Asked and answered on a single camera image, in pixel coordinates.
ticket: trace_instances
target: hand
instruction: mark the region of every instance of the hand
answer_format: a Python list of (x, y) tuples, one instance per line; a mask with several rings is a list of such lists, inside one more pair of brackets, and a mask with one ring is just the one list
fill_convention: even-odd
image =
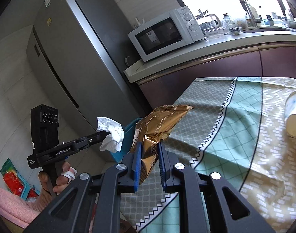
[[(67, 161), (65, 161), (63, 163), (62, 168), (63, 168), (63, 172), (71, 171), (73, 174), (75, 174), (73, 169), (70, 168), (70, 164)], [(41, 183), (41, 186), (43, 187), (43, 189), (49, 191), (48, 185), (47, 185), (49, 176), (45, 172), (40, 171), (38, 178), (40, 180), (40, 183)], [(56, 179), (57, 185), (53, 187), (53, 192), (55, 192), (57, 194), (61, 193), (68, 186), (67, 182), (68, 182), (68, 178), (66, 176), (60, 175)]]

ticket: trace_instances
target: microwave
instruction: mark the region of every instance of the microwave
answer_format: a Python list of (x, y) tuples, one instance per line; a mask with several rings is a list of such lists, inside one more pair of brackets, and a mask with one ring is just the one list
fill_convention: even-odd
[(204, 39), (188, 6), (166, 12), (128, 34), (144, 62)]

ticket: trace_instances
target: teal basket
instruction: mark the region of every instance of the teal basket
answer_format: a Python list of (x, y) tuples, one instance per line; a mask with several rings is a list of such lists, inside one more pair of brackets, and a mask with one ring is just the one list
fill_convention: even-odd
[(120, 163), (123, 156), (130, 151), (135, 133), (135, 125), (141, 119), (142, 118), (137, 118), (133, 120), (124, 128), (124, 139), (122, 142), (121, 151), (116, 153), (111, 152), (112, 157), (117, 163)]

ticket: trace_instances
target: refrigerator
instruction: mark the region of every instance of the refrigerator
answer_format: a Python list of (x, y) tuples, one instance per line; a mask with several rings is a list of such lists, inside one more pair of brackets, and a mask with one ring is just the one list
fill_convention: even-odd
[(53, 107), (79, 136), (95, 132), (97, 117), (125, 127), (150, 113), (124, 74), (140, 59), (127, 36), (132, 30), (114, 0), (44, 0), (26, 54)]

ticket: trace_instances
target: microwave control panel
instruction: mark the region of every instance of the microwave control panel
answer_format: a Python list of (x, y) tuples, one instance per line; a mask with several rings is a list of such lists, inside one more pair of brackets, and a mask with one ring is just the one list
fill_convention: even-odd
[(181, 19), (183, 20), (183, 22), (185, 23), (185, 26), (188, 29), (188, 32), (192, 40), (195, 42), (195, 41), (204, 39), (202, 30), (197, 20), (195, 19), (190, 9), (188, 8), (188, 6), (184, 6), (176, 10), (180, 15)]

